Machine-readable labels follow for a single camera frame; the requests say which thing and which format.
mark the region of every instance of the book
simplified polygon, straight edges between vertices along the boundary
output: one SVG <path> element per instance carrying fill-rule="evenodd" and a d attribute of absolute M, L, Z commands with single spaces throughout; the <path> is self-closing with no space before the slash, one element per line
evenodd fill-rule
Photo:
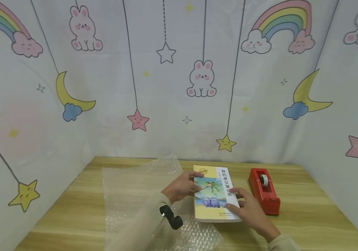
<path fill-rule="evenodd" d="M 225 208 L 226 203 L 239 207 L 236 195 L 229 193 L 233 187 L 226 167 L 194 166 L 194 171 L 204 177 L 194 177 L 201 190 L 194 196 L 195 220 L 200 222 L 240 222 L 239 217 Z"/>

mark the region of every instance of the black clip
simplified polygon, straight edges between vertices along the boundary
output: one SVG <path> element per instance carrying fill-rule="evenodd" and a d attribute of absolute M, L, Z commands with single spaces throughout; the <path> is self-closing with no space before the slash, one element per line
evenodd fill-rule
<path fill-rule="evenodd" d="M 178 230 L 181 226 L 183 226 L 183 220 L 180 216 L 173 216 L 173 212 L 168 205 L 161 206 L 159 208 L 160 213 L 163 217 L 168 219 L 170 227 L 174 230 Z"/>

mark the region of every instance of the crescent moon illustration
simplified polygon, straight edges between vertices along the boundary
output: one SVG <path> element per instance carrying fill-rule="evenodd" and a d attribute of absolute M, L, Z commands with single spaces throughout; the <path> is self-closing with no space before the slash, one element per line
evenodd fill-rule
<path fill-rule="evenodd" d="M 317 102 L 309 98 L 311 84 L 313 83 L 314 78 L 319 70 L 320 69 L 317 69 L 312 74 L 308 75 L 305 79 L 303 79 L 303 81 L 300 82 L 300 84 L 295 90 L 295 93 L 293 94 L 293 102 L 305 103 L 305 105 L 308 107 L 308 113 L 325 109 L 328 106 L 332 105 L 332 102 Z"/>
<path fill-rule="evenodd" d="M 56 78 L 56 92 L 58 93 L 58 97 L 60 102 L 62 102 L 63 105 L 66 105 L 67 103 L 73 104 L 75 106 L 81 107 L 82 111 L 88 111 L 95 106 L 95 100 L 94 101 L 82 101 L 75 98 L 72 98 L 64 86 L 64 78 L 66 76 L 67 71 L 61 72 L 58 77 Z"/>

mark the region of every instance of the sleeve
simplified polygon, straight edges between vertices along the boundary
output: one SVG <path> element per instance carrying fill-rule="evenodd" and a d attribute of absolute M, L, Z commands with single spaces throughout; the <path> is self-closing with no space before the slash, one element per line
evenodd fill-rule
<path fill-rule="evenodd" d="M 296 243 L 286 235 L 280 235 L 268 243 L 269 251 L 300 251 Z"/>
<path fill-rule="evenodd" d="M 105 250 L 145 250 L 152 234 L 164 219 L 159 211 L 159 208 L 164 205 L 171 206 L 169 199 L 165 195 L 160 192 L 153 195 L 134 219 L 116 235 Z"/>

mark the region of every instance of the red tape dispenser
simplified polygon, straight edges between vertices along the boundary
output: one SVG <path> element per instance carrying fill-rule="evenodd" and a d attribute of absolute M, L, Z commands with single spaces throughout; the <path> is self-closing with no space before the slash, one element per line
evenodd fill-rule
<path fill-rule="evenodd" d="M 266 169 L 252 168 L 249 183 L 264 213 L 279 215 L 280 198 L 275 194 L 274 185 L 268 171 Z"/>

